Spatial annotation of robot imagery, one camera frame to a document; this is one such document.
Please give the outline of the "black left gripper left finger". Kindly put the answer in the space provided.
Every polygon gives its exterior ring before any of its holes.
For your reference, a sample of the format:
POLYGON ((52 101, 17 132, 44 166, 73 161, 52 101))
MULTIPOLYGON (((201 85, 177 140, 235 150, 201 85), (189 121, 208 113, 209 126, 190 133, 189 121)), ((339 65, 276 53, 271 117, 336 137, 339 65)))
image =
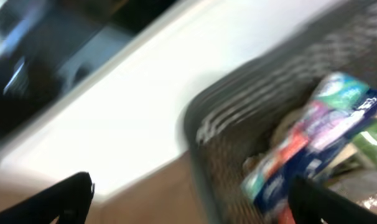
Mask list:
POLYGON ((78 172, 0 212, 0 224, 84 224, 94 196, 90 174, 78 172))

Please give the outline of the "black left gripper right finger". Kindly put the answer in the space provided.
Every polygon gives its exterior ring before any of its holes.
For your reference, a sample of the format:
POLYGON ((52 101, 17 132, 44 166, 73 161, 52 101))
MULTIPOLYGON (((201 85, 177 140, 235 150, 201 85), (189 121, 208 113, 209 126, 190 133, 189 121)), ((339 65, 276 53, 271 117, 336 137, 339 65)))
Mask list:
POLYGON ((295 177, 288 204, 296 224, 377 224, 377 215, 314 183, 295 177))

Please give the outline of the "green lid spice jar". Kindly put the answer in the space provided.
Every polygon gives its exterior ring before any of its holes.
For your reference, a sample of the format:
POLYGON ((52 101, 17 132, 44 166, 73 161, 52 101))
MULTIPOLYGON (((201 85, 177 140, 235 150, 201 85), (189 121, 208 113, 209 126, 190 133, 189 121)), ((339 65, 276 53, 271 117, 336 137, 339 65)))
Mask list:
POLYGON ((371 123, 354 136, 352 143, 356 146, 373 166, 377 167, 377 119, 372 119, 371 123))

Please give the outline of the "Kleenex tissue multipack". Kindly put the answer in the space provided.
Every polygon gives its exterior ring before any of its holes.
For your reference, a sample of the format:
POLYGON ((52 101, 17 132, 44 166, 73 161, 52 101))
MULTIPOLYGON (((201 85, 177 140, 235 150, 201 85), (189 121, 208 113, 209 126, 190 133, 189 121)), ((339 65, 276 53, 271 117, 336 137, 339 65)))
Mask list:
POLYGON ((321 173, 376 113, 376 89, 346 73, 331 73, 299 110, 282 140, 245 177, 244 193, 264 218, 277 218, 294 178, 313 179, 321 173))

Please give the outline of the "grey plastic slotted basket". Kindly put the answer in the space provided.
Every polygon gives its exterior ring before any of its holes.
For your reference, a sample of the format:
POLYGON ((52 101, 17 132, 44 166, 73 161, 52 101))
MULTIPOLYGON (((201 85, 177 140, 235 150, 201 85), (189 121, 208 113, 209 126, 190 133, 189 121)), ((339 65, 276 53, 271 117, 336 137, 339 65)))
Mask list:
POLYGON ((184 133, 208 223, 263 222, 240 189, 243 163, 333 71, 377 89, 377 1, 332 7, 192 100, 184 133))

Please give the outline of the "gold foil food bag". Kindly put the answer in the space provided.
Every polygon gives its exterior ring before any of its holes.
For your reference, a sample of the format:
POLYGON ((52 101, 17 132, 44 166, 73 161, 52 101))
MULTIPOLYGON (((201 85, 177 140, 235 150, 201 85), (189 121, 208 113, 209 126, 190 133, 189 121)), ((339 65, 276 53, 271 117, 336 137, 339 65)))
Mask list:
POLYGON ((347 148, 327 166, 328 189, 377 215, 377 166, 347 148))

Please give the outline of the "beige Pantree snack pouch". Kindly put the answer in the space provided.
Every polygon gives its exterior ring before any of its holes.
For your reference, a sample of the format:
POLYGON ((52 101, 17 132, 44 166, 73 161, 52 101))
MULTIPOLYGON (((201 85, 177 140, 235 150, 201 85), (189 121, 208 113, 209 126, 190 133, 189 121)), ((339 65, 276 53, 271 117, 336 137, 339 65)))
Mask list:
MULTIPOLYGON (((268 146, 270 149, 275 148, 284 140, 291 127, 293 127, 297 120, 302 116, 303 110, 303 108, 297 108, 282 118, 281 122, 277 125, 269 138, 268 146)), ((254 170, 254 168, 266 154, 266 152, 259 152, 248 157, 242 165, 243 174, 247 175, 254 170)))

